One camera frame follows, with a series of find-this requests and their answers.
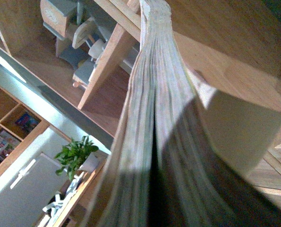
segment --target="white pot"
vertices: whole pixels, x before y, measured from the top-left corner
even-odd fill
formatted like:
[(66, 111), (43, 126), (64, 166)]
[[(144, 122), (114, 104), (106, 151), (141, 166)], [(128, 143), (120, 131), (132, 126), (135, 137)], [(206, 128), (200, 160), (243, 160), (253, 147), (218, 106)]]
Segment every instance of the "white pot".
[(88, 173), (92, 173), (94, 169), (98, 166), (99, 161), (98, 158), (95, 157), (93, 153), (89, 155), (89, 157), (85, 160), (85, 162), (80, 166), (80, 170), (84, 170)]

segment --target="wooden bookshelf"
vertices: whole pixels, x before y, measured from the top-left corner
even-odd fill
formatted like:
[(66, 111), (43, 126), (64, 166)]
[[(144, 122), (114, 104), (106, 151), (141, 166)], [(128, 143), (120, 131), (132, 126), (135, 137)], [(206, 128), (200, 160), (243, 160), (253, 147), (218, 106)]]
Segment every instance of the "wooden bookshelf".
[[(38, 122), (30, 133), (16, 125), (16, 121), (25, 113), (28, 113)], [(27, 106), (0, 87), (0, 132), (5, 130), (19, 142), (4, 160), (0, 160), (0, 176), (24, 152), (30, 143), (48, 127), (49, 124), (43, 118), (36, 115)]]

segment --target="book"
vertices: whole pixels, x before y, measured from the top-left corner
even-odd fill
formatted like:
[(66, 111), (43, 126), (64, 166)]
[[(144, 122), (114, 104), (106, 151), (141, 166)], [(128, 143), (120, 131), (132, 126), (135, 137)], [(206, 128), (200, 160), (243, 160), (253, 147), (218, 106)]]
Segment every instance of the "book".
[(20, 141), (5, 130), (0, 130), (0, 161), (3, 161), (20, 143)]
[(281, 112), (205, 83), (182, 61), (169, 5), (140, 4), (141, 50), (81, 226), (281, 227), (281, 209), (244, 180)]
[(29, 113), (24, 113), (15, 124), (18, 125), (24, 132), (29, 134), (37, 125), (38, 120), (32, 117)]

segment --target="book on shelf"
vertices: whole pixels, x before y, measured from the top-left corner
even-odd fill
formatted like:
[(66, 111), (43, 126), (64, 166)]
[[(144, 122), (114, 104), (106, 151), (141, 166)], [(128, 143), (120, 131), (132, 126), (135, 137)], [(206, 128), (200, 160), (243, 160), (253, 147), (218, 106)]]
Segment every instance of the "book on shelf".
[(19, 145), (20, 140), (5, 130), (0, 130), (0, 161), (3, 161)]
[(38, 120), (36, 120), (32, 115), (28, 112), (25, 112), (16, 122), (15, 124), (18, 125), (24, 132), (29, 134), (37, 125)]

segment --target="green plant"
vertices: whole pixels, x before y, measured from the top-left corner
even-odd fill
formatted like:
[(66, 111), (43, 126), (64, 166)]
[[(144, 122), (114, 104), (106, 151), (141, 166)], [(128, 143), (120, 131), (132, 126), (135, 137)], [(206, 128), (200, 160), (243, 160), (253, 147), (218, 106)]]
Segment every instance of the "green plant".
[(56, 175), (60, 176), (64, 169), (67, 169), (67, 175), (72, 181), (76, 170), (85, 162), (91, 152), (98, 150), (98, 147), (89, 141), (89, 136), (83, 136), (81, 141), (74, 141), (63, 146), (62, 151), (54, 158), (62, 165), (61, 169), (55, 171)]

